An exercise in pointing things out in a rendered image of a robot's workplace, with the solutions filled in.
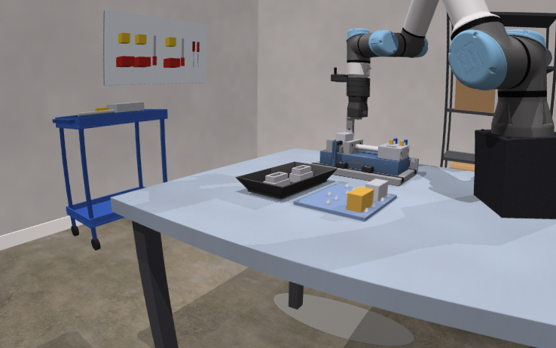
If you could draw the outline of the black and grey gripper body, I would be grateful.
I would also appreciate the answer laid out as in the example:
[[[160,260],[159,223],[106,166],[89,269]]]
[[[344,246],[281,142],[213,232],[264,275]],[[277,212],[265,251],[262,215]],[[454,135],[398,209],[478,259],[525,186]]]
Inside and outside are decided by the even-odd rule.
[[[370,96],[370,64],[369,63],[347,63],[347,74],[331,75],[331,81],[347,82],[347,117],[364,118],[368,116],[368,97]],[[349,76],[348,76],[349,75]]]

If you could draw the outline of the yellow-orange block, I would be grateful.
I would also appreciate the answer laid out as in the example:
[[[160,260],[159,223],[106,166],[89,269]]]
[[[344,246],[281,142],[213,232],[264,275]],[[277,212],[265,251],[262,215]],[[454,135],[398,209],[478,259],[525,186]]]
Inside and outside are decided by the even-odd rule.
[[[374,189],[358,187],[347,193],[347,210],[362,213],[373,204]]]

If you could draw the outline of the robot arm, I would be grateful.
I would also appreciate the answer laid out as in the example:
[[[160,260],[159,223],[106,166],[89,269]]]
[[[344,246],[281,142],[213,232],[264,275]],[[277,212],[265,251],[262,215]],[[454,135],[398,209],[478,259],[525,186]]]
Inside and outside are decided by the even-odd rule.
[[[371,64],[370,57],[379,56],[424,56],[425,36],[438,1],[412,0],[401,33],[350,29],[347,63]],[[544,37],[531,30],[506,30],[485,0],[442,1],[454,27],[448,59],[455,77],[472,89],[498,89],[491,132],[515,137],[554,135]]]

